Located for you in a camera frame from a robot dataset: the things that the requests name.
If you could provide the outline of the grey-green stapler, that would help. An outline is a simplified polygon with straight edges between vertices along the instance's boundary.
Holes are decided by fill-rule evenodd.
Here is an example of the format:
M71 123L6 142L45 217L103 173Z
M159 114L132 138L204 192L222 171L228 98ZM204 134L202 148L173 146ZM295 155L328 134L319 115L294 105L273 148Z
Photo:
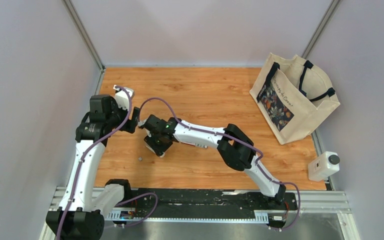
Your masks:
M163 158L165 155L165 145L158 141L156 138L146 136L144 138L146 147L150 149L156 156Z

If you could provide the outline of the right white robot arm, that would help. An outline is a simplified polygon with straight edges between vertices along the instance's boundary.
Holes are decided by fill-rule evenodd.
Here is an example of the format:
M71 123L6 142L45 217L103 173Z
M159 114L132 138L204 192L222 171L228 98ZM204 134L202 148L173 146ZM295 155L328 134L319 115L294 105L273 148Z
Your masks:
M146 131L144 141L158 157L163 157L173 143L214 148L229 168L244 172L253 180L269 208L276 210L285 203L286 187L263 165L263 153L238 126L230 123L227 127L208 127L176 117L163 120L151 114L139 123L139 128Z

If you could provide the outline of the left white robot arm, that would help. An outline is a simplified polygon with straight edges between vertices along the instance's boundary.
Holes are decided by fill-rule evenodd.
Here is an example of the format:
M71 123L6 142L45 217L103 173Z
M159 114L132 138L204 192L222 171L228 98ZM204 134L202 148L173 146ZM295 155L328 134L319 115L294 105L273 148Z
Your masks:
M134 92L119 91L115 96L93 95L89 111L75 130L75 159L65 193L56 210L48 211L45 222L57 240L99 240L105 217L118 204L133 201L125 179L110 180L102 193L93 198L98 166L108 139L117 131L134 133L139 108L132 106Z

